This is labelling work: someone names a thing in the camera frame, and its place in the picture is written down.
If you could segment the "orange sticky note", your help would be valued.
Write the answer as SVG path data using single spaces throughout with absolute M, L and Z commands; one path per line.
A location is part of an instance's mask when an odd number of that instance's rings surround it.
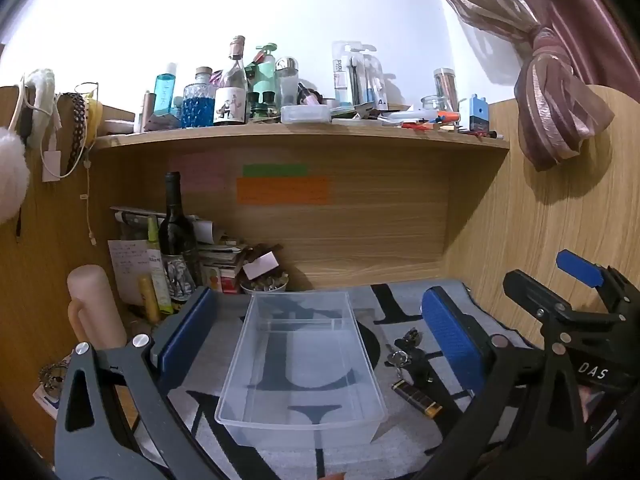
M 326 205 L 330 187 L 326 177 L 242 177 L 236 179 L 236 201 L 247 206 Z

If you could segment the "clear lidded box on shelf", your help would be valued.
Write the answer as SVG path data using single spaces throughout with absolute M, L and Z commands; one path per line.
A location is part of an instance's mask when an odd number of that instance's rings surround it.
M 280 110 L 282 124 L 329 124 L 331 120 L 327 105 L 285 105 Z

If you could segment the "green sticky note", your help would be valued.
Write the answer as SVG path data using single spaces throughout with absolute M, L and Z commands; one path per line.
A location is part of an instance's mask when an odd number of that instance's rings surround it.
M 297 178 L 308 174 L 305 164 L 250 164 L 242 170 L 244 178 Z

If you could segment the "blue glass bottle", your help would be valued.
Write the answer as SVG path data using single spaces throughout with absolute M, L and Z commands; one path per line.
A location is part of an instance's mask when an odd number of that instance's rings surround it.
M 195 79 L 183 90 L 181 109 L 182 128 L 210 127 L 214 122 L 215 87 L 212 84 L 213 70 L 201 66 Z

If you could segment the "key bunch with harmonica keychain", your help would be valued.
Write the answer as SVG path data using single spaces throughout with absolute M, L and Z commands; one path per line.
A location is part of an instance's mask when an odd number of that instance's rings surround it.
M 388 347 L 385 361 L 396 370 L 392 390 L 415 410 L 434 419 L 442 410 L 442 385 L 427 354 L 420 348 L 422 334 L 412 328 Z

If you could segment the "white fluffy pompom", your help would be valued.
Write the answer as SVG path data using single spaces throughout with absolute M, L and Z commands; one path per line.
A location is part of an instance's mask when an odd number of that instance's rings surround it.
M 25 200 L 30 172 L 21 138 L 7 128 L 0 138 L 0 222 L 14 218 Z

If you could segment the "white card on bowl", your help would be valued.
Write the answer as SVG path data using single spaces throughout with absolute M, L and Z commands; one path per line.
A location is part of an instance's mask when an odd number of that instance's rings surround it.
M 254 280 L 260 276 L 277 269 L 279 266 L 278 260 L 273 252 L 266 252 L 251 262 L 243 264 L 243 271 L 249 280 Z

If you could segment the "white bowl of stones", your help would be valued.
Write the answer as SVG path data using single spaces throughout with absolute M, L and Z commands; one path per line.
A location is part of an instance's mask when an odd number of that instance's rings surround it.
M 241 283 L 243 292 L 254 294 L 254 292 L 285 292 L 288 287 L 288 274 L 280 272 L 275 274 L 264 274 L 254 278 L 254 280 L 245 280 Z

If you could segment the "clear plastic storage bin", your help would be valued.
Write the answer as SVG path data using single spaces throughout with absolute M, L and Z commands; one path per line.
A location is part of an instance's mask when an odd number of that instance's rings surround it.
M 215 419 L 258 450 L 369 444 L 387 408 L 347 292 L 258 292 Z

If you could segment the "stack of books and papers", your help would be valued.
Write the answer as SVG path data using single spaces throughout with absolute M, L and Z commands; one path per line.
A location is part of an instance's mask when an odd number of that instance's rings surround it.
M 147 209 L 111 206 L 117 222 L 130 229 L 145 231 L 148 226 L 146 218 L 155 216 L 161 224 L 165 218 L 163 212 Z M 223 229 L 215 226 L 213 221 L 204 220 L 195 214 L 186 216 L 194 227 L 198 243 L 202 278 L 206 285 L 224 294 L 240 292 L 239 276 L 245 259 L 247 244 L 242 240 L 229 236 Z

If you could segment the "wooden shelf board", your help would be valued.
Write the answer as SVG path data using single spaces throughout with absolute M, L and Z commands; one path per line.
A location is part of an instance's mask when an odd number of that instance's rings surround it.
M 257 124 L 222 126 L 196 129 L 162 130 L 145 133 L 111 134 L 99 136 L 94 144 L 96 150 L 128 148 L 128 146 L 151 145 L 184 141 L 239 141 L 239 140 L 320 140 L 363 139 L 383 142 L 418 142 L 434 144 L 438 148 L 489 148 L 510 150 L 508 140 L 472 136 L 446 130 L 420 130 L 382 126 L 374 122 L 338 122 L 337 124 Z

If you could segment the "yellow lip balm tube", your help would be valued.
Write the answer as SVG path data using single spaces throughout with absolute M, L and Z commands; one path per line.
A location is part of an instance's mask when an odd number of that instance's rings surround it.
M 143 300 L 146 318 L 152 325 L 160 324 L 160 307 L 158 306 L 154 287 L 148 274 L 138 276 L 138 286 Z

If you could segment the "green white tube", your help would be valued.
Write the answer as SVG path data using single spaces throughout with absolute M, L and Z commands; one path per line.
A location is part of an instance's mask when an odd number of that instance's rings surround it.
M 163 256 L 160 252 L 160 236 L 158 235 L 158 224 L 155 216 L 149 216 L 148 218 L 148 257 L 151 280 L 160 313 L 162 315 L 171 315 L 174 313 L 174 306 L 171 302 Z

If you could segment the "mauve tied curtain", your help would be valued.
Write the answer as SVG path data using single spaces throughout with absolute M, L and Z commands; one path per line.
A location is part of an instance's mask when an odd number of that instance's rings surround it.
M 520 147 L 538 171 L 580 153 L 614 114 L 595 84 L 639 96 L 639 43 L 611 0 L 446 0 L 460 20 L 523 49 Z

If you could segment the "white handwritten note paper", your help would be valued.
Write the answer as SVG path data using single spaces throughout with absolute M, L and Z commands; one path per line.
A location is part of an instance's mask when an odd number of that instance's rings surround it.
M 124 304 L 142 307 L 138 277 L 149 272 L 148 242 L 146 240 L 109 240 L 114 277 L 120 300 Z

